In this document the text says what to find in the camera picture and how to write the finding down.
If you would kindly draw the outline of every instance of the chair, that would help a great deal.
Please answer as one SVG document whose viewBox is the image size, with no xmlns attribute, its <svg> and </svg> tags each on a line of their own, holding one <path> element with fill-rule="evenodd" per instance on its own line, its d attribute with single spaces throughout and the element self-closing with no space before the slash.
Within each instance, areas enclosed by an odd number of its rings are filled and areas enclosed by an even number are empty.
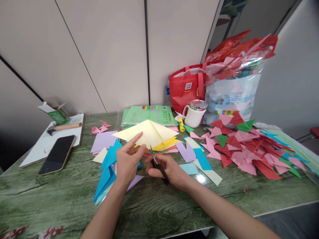
<svg viewBox="0 0 319 239">
<path fill-rule="evenodd" d="M 311 139 L 311 138 L 316 138 L 316 139 L 319 139 L 319 127 L 313 127 L 310 129 L 310 133 L 305 135 L 305 136 L 302 136 L 301 138 L 299 139 L 296 139 L 299 143 L 302 143 L 308 139 Z"/>
</svg>

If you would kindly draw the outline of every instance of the scissor handle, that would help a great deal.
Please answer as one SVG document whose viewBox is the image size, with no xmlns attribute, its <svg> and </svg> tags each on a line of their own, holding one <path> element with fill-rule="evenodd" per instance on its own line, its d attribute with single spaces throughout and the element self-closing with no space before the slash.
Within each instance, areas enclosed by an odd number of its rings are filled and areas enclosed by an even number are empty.
<svg viewBox="0 0 319 239">
<path fill-rule="evenodd" d="M 169 180 L 168 180 L 168 176 L 165 172 L 165 170 L 163 169 L 163 167 L 160 165 L 160 164 L 155 164 L 154 160 L 151 161 L 152 165 L 153 165 L 153 168 L 157 168 L 160 170 L 160 172 L 163 174 L 164 178 L 162 178 L 163 182 L 165 185 L 168 185 L 169 184 Z"/>
</svg>

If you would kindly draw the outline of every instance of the smartphone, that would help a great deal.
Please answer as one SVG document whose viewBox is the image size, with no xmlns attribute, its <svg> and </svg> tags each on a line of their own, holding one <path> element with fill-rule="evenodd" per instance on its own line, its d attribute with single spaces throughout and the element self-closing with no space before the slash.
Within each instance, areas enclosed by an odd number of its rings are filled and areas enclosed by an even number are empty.
<svg viewBox="0 0 319 239">
<path fill-rule="evenodd" d="M 74 142 L 75 135 L 58 138 L 44 162 L 39 175 L 61 171 L 65 167 Z"/>
</svg>

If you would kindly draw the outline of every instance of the table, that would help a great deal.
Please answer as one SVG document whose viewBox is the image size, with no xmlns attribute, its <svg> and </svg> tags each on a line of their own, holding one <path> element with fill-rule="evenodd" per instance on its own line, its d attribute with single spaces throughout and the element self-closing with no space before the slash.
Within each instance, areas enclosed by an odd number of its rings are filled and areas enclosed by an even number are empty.
<svg viewBox="0 0 319 239">
<path fill-rule="evenodd" d="M 90 135 L 91 128 L 99 127 L 99 120 L 103 120 L 112 125 L 110 130 L 120 129 L 122 115 L 123 112 L 86 115 L 82 145 L 73 149 L 61 172 L 39 176 L 43 163 L 19 168 L 26 153 L 0 176 L 0 231 L 29 224 L 19 238 L 34 238 L 50 226 L 64 225 L 55 238 L 79 238 L 98 209 L 92 200 L 101 171 L 100 164 L 92 162 L 90 151 L 95 136 Z M 201 127 L 194 132 L 205 133 Z M 182 140 L 186 135 L 180 133 L 177 138 Z M 178 164 L 185 163 L 179 153 L 170 155 Z M 193 177 L 251 215 L 319 200 L 318 186 L 301 170 L 298 171 L 303 179 L 285 173 L 282 180 L 268 180 L 260 172 L 252 176 L 235 164 L 224 169 L 219 160 L 207 159 L 223 178 L 220 185 L 217 187 L 200 170 Z M 137 174 L 146 177 L 126 194 L 114 238 L 167 238 L 215 226 L 186 193 L 147 176 L 144 161 L 143 157 Z"/>
</svg>

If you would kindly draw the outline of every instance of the plastic bottle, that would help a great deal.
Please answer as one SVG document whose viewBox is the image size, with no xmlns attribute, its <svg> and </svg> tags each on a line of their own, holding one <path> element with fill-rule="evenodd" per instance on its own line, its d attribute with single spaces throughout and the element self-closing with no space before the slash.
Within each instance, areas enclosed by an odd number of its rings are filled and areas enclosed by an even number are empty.
<svg viewBox="0 0 319 239">
<path fill-rule="evenodd" d="M 165 86 L 164 105 L 172 107 L 172 101 L 170 100 L 170 94 L 169 94 L 169 76 L 168 76 L 167 83 Z"/>
</svg>

